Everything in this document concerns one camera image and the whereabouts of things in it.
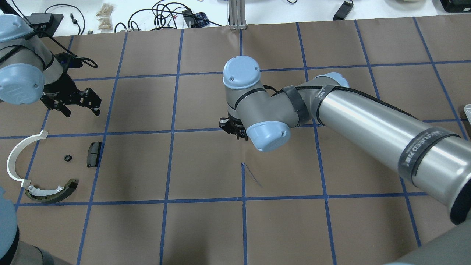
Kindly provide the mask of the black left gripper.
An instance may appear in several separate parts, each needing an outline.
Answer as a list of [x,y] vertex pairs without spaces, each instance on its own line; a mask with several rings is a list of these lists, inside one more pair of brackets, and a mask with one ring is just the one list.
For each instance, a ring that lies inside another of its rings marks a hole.
[[101,98],[91,88],[80,91],[69,74],[62,72],[59,79],[44,86],[41,102],[50,110],[57,110],[69,118],[71,111],[66,105],[79,105],[100,116]]

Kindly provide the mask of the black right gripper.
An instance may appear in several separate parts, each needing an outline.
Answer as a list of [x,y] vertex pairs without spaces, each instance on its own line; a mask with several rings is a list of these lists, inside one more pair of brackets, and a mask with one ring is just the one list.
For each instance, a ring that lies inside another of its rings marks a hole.
[[247,141],[248,135],[246,134],[246,128],[242,124],[242,121],[240,119],[236,119],[230,114],[228,114],[228,116],[229,117],[227,118],[219,119],[220,129],[224,130],[227,134],[234,134],[238,140],[243,139]]

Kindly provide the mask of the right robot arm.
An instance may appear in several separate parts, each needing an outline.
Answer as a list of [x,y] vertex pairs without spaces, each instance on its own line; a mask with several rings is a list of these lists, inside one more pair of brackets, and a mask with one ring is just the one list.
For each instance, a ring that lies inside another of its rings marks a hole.
[[471,146],[452,131],[350,88],[336,72],[269,95],[256,60],[237,56],[222,82],[229,117],[219,126],[258,151],[279,148],[291,128],[315,119],[445,205],[455,225],[470,220]]

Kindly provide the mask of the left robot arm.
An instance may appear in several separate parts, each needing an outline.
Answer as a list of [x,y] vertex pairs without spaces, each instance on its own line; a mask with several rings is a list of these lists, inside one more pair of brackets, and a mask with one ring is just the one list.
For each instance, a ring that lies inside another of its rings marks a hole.
[[14,104],[41,101],[49,110],[69,117],[68,105],[78,105],[100,115],[101,98],[91,88],[81,91],[68,74],[84,64],[97,68],[96,62],[79,57],[68,49],[54,55],[28,23],[14,14],[1,15],[0,97]]

